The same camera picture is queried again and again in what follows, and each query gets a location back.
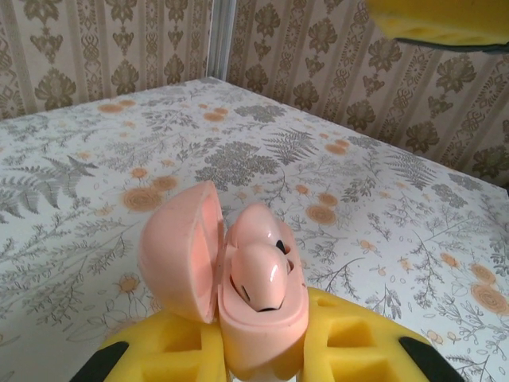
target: wireless earbud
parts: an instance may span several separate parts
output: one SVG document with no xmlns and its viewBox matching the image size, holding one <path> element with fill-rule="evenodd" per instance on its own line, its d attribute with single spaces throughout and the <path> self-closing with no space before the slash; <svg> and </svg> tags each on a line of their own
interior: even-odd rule
<svg viewBox="0 0 509 382">
<path fill-rule="evenodd" d="M 281 307 L 288 273 L 285 255 L 270 244 L 242 246 L 231 259 L 231 281 L 247 305 L 257 312 Z"/>
<path fill-rule="evenodd" d="M 240 213 L 232 228 L 230 241 L 237 248 L 251 243 L 266 243 L 286 254 L 278 222 L 263 203 L 249 205 Z"/>
</svg>

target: earbud case lid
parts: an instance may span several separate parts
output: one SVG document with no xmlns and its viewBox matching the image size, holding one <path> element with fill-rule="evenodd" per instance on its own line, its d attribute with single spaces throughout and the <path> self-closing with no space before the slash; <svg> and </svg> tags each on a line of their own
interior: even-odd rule
<svg viewBox="0 0 509 382">
<path fill-rule="evenodd" d="M 170 313 L 199 322 L 214 320 L 223 231 L 212 181 L 178 193 L 147 221 L 138 266 L 154 297 Z"/>
</svg>

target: yellow foam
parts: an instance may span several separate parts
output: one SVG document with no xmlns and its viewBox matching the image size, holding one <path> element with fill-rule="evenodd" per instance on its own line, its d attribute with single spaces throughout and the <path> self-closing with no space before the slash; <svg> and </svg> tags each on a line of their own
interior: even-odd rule
<svg viewBox="0 0 509 382">
<path fill-rule="evenodd" d="M 309 327 L 299 382 L 428 382 L 399 344 L 419 334 L 342 298 L 309 289 Z"/>
<path fill-rule="evenodd" d="M 441 45 L 505 45 L 509 0 L 366 0 L 388 38 Z"/>
<path fill-rule="evenodd" d="M 228 382 L 218 323 L 159 312 L 109 338 L 130 344 L 106 382 Z"/>
</svg>

